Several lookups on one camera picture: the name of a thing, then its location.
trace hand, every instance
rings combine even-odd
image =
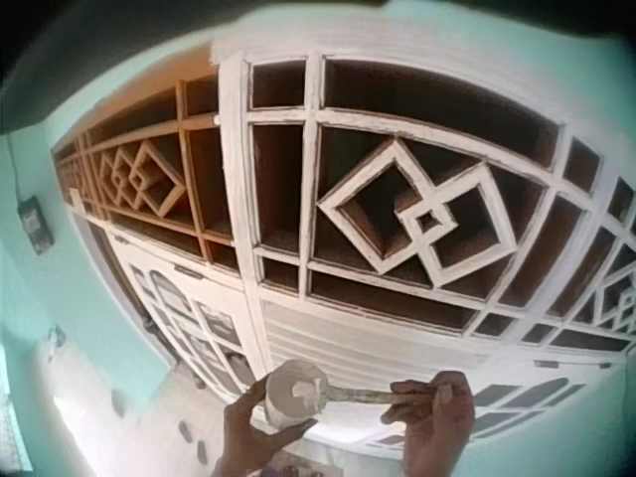
[[[276,452],[300,439],[316,424],[316,419],[309,419],[272,435],[252,427],[249,423],[251,412],[265,398],[267,378],[269,375],[254,383],[236,402],[226,407],[224,452],[213,477],[244,477],[261,469]]]
[[[392,383],[396,394],[431,394],[432,405],[394,404],[382,416],[389,424],[406,424],[404,474],[406,477],[447,477],[468,441],[475,420],[473,395],[466,377],[444,371],[430,382]]]

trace left hand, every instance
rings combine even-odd
[[[275,434],[252,427],[251,412],[265,398],[269,375],[254,383],[238,400],[226,407],[224,452],[217,463],[214,477],[244,477],[269,463],[274,454],[300,439],[318,421],[309,419]]]

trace right hand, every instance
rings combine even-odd
[[[430,394],[432,405],[394,404],[382,416],[389,424],[406,424],[404,474],[406,477],[447,477],[468,442],[475,420],[473,395],[463,373],[444,371],[430,382],[392,383],[398,395]]]

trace paint container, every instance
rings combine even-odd
[[[267,380],[267,422],[282,429],[310,419],[325,407],[327,388],[327,376],[320,368],[301,360],[287,361]]]

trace brush handle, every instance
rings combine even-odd
[[[432,394],[395,395],[383,391],[348,390],[329,386],[327,400],[334,402],[359,402],[364,404],[432,403]]]

